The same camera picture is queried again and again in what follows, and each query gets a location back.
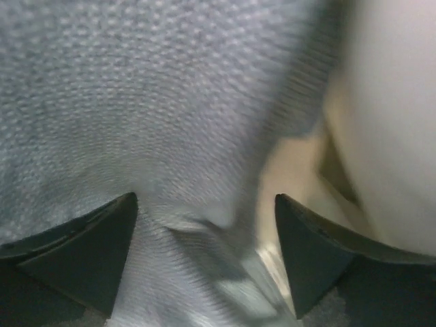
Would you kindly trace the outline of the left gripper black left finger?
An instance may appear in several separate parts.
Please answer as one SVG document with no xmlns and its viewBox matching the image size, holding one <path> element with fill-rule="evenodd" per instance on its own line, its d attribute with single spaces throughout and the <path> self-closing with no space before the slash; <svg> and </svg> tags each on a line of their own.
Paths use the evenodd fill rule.
<svg viewBox="0 0 436 327">
<path fill-rule="evenodd" d="M 104 326 L 136 224 L 136 196 L 1 246 L 2 326 Z"/>
</svg>

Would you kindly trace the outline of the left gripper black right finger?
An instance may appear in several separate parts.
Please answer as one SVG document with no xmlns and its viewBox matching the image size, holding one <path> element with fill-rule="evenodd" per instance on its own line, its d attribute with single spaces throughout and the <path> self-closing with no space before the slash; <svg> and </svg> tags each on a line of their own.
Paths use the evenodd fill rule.
<svg viewBox="0 0 436 327">
<path fill-rule="evenodd" d="M 275 198 L 295 316 L 304 326 L 434 326 L 435 258 L 387 246 Z"/>
</svg>

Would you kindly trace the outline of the white pillow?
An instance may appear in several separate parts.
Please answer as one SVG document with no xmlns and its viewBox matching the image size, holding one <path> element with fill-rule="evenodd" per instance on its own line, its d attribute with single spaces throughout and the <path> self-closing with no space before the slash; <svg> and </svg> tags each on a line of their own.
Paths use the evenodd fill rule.
<svg viewBox="0 0 436 327">
<path fill-rule="evenodd" d="M 285 193 L 347 228 L 435 254 L 435 2 L 347 1 L 316 129 L 266 166 L 258 232 L 273 244 Z"/>
</svg>

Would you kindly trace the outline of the blue pillowcase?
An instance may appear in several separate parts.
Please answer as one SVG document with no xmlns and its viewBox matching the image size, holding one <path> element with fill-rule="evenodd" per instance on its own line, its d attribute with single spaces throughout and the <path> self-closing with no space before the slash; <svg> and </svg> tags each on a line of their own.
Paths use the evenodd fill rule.
<svg viewBox="0 0 436 327">
<path fill-rule="evenodd" d="M 256 251 L 268 157 L 316 123 L 339 1 L 2 1 L 1 243 L 126 193 L 109 326 L 291 326 Z"/>
</svg>

